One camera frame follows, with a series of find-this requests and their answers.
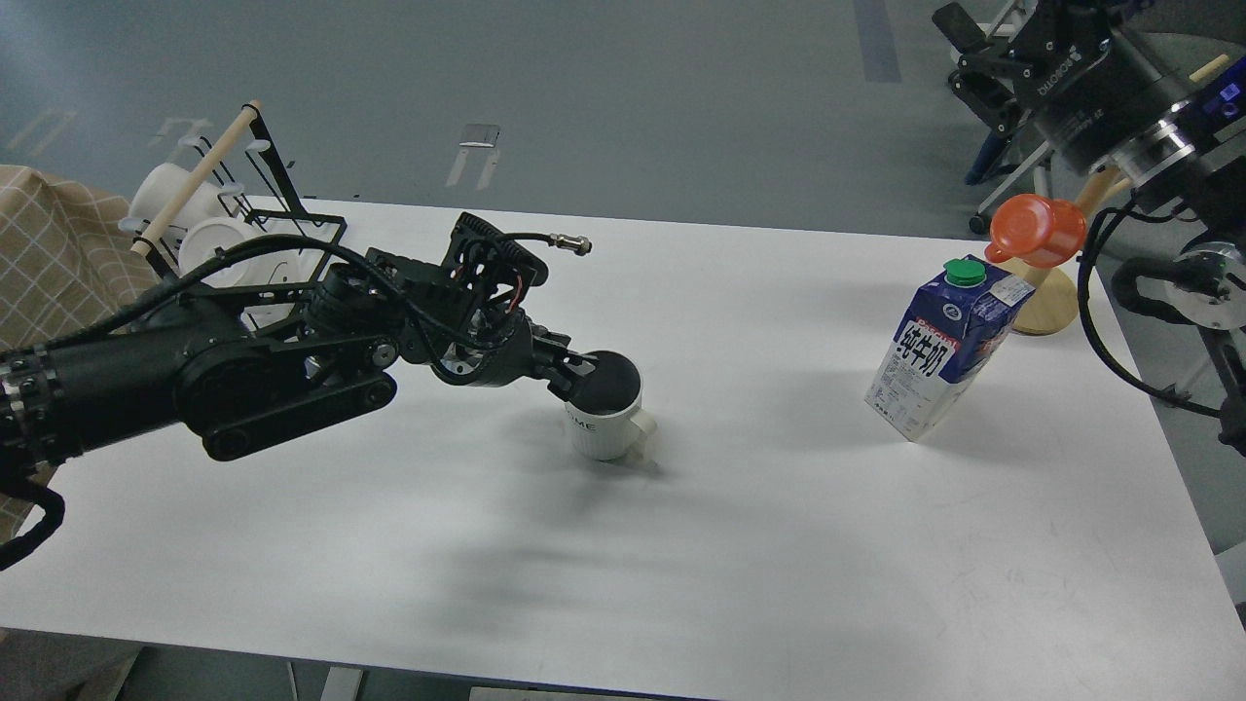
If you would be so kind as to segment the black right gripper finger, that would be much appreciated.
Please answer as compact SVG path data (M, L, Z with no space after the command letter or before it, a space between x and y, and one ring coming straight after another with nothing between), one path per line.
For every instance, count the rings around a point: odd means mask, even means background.
M989 49L989 39L983 27L966 12L961 2L947 2L934 9L932 22L958 55L982 54Z

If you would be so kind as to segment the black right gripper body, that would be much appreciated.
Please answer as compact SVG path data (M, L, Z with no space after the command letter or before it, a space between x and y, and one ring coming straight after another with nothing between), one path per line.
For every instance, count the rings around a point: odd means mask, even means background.
M1196 85L1129 25L1139 1L1038 1L1011 37L958 55L952 92L1009 138L1032 126L1073 171L1113 161L1134 181L1202 177Z

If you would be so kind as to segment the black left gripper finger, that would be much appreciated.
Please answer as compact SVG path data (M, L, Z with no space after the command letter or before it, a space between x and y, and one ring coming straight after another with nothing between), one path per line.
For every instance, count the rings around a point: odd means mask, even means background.
M598 365L596 354L558 354L545 365L546 387L557 398L574 398L596 377Z

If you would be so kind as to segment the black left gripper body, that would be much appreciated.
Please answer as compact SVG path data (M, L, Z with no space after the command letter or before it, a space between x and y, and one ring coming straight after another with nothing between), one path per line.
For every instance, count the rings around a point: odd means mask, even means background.
M497 350L462 350L449 339L432 336L427 365L445 385L502 387L516 379L545 379L549 387L574 387L574 354L569 336L516 314Z

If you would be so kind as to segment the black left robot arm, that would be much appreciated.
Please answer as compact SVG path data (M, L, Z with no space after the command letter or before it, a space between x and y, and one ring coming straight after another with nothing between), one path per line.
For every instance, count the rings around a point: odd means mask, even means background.
M2 544L9 568L45 544L65 501L44 466L169 425L216 461L250 456L385 407L395 362L445 385L543 379L569 402L601 396L606 354L574 354L535 324L525 298L548 268L464 213L442 261L308 237L258 237L162 281L81 331L2 354L2 496L41 510Z

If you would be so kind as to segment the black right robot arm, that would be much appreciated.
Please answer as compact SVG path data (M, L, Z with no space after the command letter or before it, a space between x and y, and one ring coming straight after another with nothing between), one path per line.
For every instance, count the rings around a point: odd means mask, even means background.
M1195 325L1224 386L1220 408L1153 388L1176 408L1219 420L1221 443L1244 449L1244 64L1211 83L1170 68L1126 25L1139 1L1040 1L1009 37L993 37L957 2L932 14L957 50L948 83L1001 138L1032 126L1078 174L1116 166L1131 183L1126 205L1087 223L1077 299L1095 354L1118 376L1087 310L1096 258L1121 219L1153 223L1161 205L1187 212L1202 234L1169 259L1135 256L1118 266L1119 306L1161 322Z

